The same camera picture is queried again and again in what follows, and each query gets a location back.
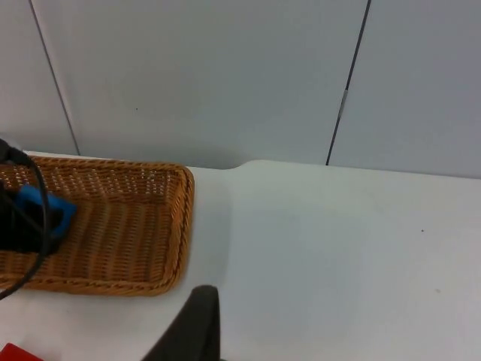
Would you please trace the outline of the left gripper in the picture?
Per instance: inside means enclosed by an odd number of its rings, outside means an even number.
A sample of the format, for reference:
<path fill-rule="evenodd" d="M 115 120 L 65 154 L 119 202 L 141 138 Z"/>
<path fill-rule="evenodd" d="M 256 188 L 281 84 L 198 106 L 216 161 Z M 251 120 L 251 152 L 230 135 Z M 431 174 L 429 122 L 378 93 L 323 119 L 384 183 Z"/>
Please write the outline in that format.
<path fill-rule="evenodd" d="M 23 210 L 28 220 L 22 227 L 24 217 L 14 201 L 16 193 L 1 184 L 1 250 L 39 252 L 44 245 L 44 212 L 34 202 L 26 202 Z M 65 237 L 64 212 L 54 208 L 50 212 L 49 252 L 57 252 Z"/>

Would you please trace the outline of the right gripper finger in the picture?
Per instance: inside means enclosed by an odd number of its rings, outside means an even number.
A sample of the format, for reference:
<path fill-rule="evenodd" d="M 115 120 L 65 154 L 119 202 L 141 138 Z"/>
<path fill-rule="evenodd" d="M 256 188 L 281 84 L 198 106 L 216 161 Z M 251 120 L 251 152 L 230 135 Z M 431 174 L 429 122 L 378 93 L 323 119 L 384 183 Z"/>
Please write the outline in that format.
<path fill-rule="evenodd" d="M 218 289 L 192 289 L 188 299 L 145 360 L 219 360 L 220 309 Z"/>

